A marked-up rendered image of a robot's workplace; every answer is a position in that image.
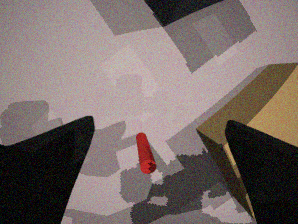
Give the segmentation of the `red peg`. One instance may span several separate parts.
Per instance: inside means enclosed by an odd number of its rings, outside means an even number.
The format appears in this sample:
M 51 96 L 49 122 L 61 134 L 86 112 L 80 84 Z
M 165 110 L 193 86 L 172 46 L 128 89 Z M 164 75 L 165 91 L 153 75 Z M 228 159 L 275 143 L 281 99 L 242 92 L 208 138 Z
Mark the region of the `red peg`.
M 138 156 L 140 156 L 141 171 L 144 172 L 145 175 L 150 175 L 150 173 L 156 171 L 157 167 L 156 163 L 154 163 L 152 152 L 150 152 L 148 140 L 146 140 L 144 132 L 138 133 L 137 145 Z

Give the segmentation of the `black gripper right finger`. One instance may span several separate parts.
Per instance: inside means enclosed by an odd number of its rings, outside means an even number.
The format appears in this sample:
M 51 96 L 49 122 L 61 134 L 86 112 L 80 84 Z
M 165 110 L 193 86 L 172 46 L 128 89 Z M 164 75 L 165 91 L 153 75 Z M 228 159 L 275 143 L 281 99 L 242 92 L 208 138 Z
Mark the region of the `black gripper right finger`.
M 283 224 L 298 209 L 298 148 L 238 121 L 225 139 L 246 186 L 257 224 Z

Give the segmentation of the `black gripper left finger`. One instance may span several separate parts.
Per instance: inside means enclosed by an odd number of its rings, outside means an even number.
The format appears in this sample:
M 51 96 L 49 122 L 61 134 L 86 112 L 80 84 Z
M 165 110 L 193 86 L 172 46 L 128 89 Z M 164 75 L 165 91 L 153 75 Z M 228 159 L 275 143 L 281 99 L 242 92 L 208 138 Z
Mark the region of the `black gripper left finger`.
M 13 145 L 0 144 L 0 189 L 29 224 L 61 224 L 96 125 L 82 116 Z

